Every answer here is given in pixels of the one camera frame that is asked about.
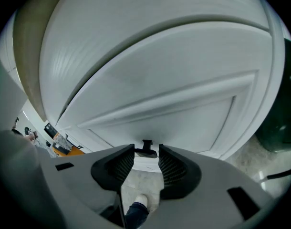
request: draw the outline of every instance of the black latch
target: black latch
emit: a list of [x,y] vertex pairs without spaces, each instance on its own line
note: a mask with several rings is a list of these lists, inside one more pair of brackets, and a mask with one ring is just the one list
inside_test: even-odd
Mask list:
[[146,157],[146,158],[157,158],[157,153],[155,150],[151,149],[151,145],[153,144],[152,140],[142,140],[144,142],[144,146],[142,149],[135,148],[135,152],[140,157]]

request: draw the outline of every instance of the raised door molding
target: raised door molding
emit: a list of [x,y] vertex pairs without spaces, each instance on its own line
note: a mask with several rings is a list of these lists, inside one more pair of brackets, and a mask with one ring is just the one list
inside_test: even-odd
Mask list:
[[238,23],[168,29],[94,74],[58,125],[92,130],[111,146],[150,138],[156,145],[220,157],[260,108],[271,48],[269,33]]
[[260,107],[258,108],[252,121],[249,123],[244,133],[236,139],[235,143],[233,143],[228,149],[224,150],[223,155],[220,157],[222,160],[225,160],[234,154],[256,132],[268,114],[270,108],[272,107],[282,80],[285,46],[280,19],[274,9],[266,2],[266,0],[260,1],[267,16],[269,23],[269,33],[272,37],[272,60],[270,72],[268,73],[269,82]]

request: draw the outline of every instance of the green object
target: green object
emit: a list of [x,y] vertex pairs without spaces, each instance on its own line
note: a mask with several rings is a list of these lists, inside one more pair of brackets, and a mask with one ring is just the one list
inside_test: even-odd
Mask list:
[[291,150],[291,41],[287,39],[280,89],[256,136],[263,147],[271,152]]

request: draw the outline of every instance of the blue jeans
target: blue jeans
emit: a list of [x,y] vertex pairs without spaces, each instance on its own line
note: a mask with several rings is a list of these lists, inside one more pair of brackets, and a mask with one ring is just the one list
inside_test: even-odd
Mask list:
[[143,204],[133,203],[125,215],[126,228],[137,229],[145,222],[148,214],[149,212]]

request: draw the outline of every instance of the black cable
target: black cable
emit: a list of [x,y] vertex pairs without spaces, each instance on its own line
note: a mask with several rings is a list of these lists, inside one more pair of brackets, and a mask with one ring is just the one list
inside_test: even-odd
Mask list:
[[267,180],[272,180],[272,179],[277,179],[277,178],[281,178],[281,177],[286,177],[289,175],[291,175],[291,169],[287,170],[287,171],[283,171],[281,173],[274,174],[274,175],[269,175],[266,178],[267,178]]

